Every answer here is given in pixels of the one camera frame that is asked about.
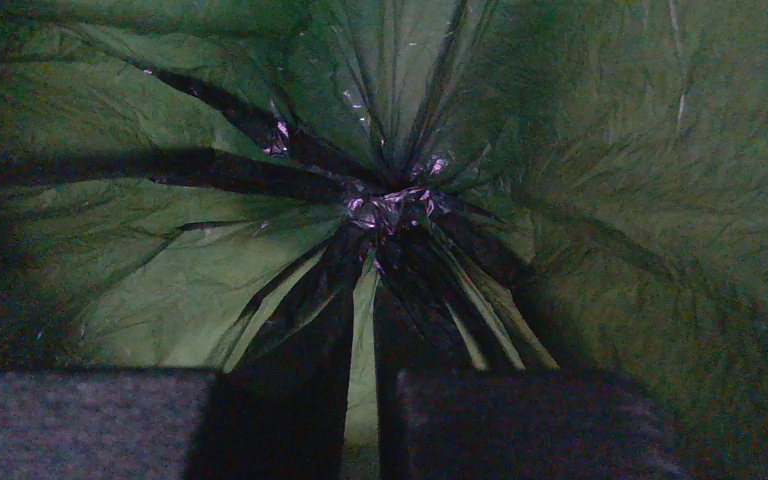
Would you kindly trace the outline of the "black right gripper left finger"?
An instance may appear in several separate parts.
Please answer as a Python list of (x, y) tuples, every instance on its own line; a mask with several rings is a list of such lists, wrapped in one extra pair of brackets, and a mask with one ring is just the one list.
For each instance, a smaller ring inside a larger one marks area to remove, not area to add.
[[(0, 294), (0, 347), (30, 312)], [(0, 365), (0, 479), (335, 479), (351, 340), (341, 299), (229, 374), (10, 358)]]

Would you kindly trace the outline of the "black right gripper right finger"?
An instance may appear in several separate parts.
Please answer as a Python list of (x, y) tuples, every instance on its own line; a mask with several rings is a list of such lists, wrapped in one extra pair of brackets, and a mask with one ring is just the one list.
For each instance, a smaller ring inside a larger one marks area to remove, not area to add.
[(671, 417), (599, 370), (479, 372), (426, 346), (403, 304), (374, 303), (384, 479), (685, 479)]

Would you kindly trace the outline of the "black plastic trash bag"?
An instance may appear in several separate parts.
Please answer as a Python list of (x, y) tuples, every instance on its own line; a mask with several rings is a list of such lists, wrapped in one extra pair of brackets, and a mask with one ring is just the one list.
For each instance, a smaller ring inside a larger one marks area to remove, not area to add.
[(381, 291), (768, 479), (768, 1), (0, 1), (0, 365), (229, 374), (347, 299), (384, 479)]

